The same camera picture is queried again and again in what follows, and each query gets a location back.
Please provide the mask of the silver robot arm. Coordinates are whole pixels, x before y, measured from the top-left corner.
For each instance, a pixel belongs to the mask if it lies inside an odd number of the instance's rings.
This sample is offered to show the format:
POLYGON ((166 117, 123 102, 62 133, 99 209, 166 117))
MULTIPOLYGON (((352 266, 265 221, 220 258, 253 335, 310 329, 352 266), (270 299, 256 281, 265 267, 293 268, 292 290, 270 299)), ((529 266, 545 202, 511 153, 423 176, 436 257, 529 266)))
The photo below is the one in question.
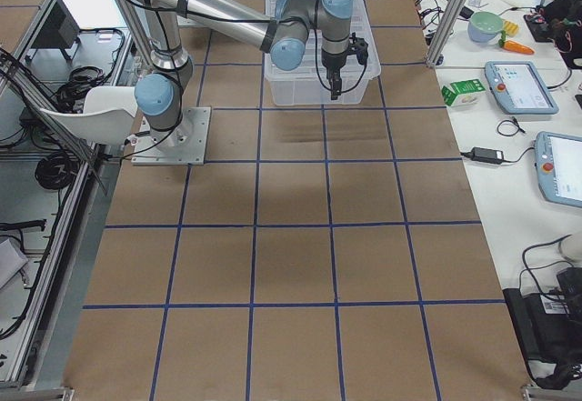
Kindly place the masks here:
POLYGON ((350 31, 353 0, 277 0, 269 17, 233 0, 136 0, 152 13, 192 17, 197 22, 269 54, 283 71, 297 69, 310 33, 320 33, 321 63, 326 69, 323 87, 330 98, 342 90, 341 70, 364 41, 350 31))

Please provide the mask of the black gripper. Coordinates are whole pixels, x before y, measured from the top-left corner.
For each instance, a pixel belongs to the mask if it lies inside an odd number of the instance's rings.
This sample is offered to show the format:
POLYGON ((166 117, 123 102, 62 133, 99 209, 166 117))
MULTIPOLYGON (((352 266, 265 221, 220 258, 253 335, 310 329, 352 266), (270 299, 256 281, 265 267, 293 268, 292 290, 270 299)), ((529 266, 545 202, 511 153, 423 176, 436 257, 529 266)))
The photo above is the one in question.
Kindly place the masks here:
POLYGON ((342 95, 341 69, 346 64, 346 52, 333 54, 322 50, 321 56, 330 86, 330 99, 337 100, 342 95))

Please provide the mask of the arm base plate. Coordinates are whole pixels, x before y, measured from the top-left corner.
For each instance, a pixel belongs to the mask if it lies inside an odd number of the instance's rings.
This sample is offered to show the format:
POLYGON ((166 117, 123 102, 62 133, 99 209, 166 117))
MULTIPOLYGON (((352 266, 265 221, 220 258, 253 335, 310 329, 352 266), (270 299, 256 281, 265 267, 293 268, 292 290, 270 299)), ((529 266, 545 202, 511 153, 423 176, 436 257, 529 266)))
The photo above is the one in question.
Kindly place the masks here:
POLYGON ((187 107, 182 110, 181 124, 165 138, 164 133, 152 131, 142 116, 140 132, 149 131, 149 134, 137 138, 137 153, 130 156, 131 162, 134 165, 202 165, 210 119, 209 106, 187 107))

